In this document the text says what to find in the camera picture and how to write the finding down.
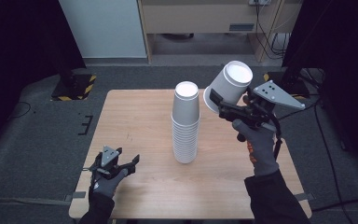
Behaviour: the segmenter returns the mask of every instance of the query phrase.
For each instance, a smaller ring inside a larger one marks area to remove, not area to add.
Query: white paper cup
[[[182,134],[182,133],[173,132],[173,138],[182,141],[196,140],[197,132],[194,132],[192,134]]]
[[[226,102],[236,105],[245,93],[247,86],[251,83],[252,78],[253,73],[248,65],[242,62],[232,61],[226,64],[211,85],[205,89],[203,100],[205,104],[217,114],[219,113],[219,109],[210,99],[211,89],[219,93]]]
[[[179,125],[193,125],[200,119],[198,86],[189,81],[176,85],[173,98],[172,120]]]
[[[172,119],[172,126],[174,126],[176,128],[179,128],[179,129],[182,129],[182,130],[193,129],[195,127],[198,127],[199,124],[200,124],[200,117],[195,123],[188,124],[188,125],[183,125],[183,124],[178,123],[177,121],[175,121],[173,119],[172,115],[171,115],[171,119]]]
[[[199,129],[199,126],[195,126],[192,128],[182,128],[182,127],[176,127],[175,125],[173,125],[172,129],[179,133],[188,134],[188,133],[196,132]]]
[[[174,146],[174,148],[194,147],[197,143],[198,143],[197,139],[180,140],[180,139],[173,138],[173,146]]]
[[[197,144],[191,147],[175,147],[173,150],[176,156],[192,155],[197,151]]]
[[[176,158],[177,161],[181,162],[181,163],[191,163],[193,160],[196,159],[197,157],[197,151],[194,151],[193,153],[189,154],[189,155],[174,155],[174,157]]]

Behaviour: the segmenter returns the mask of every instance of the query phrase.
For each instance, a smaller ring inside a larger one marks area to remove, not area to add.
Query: glove
[[[279,169],[273,154],[274,132],[265,128],[252,130],[240,119],[232,122],[232,127],[245,136],[250,161],[254,165],[255,176],[270,175]]]
[[[113,198],[118,184],[127,176],[128,172],[127,169],[123,169],[112,179],[105,179],[97,172],[95,175],[94,193],[101,193],[109,198]]]

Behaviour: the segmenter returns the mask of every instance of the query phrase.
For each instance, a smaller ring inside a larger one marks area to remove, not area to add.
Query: metal bracket
[[[114,150],[111,147],[104,146],[101,166],[104,167],[110,161],[114,160],[118,155],[120,155],[120,153],[117,150]]]
[[[253,93],[276,105],[286,105],[301,110],[305,109],[304,104],[301,104],[272,80],[254,88]]]

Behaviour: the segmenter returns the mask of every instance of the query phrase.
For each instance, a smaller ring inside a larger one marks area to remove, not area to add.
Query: cabinet
[[[60,0],[85,59],[145,58],[136,0]]]
[[[246,33],[262,61],[273,34],[291,33],[301,1],[271,0],[258,13],[246,0],[138,0],[138,5],[149,58],[155,34]]]

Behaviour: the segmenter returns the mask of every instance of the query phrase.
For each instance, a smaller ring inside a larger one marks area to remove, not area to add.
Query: hand
[[[240,119],[235,119],[232,122],[232,127],[245,136],[247,140],[249,157],[255,168],[255,176],[270,175],[279,169],[273,153],[273,131],[265,128],[252,130]]]
[[[120,181],[127,176],[128,170],[121,170],[115,178],[105,179],[100,173],[95,175],[94,193],[101,193],[109,198],[113,198],[116,192],[116,188]]]

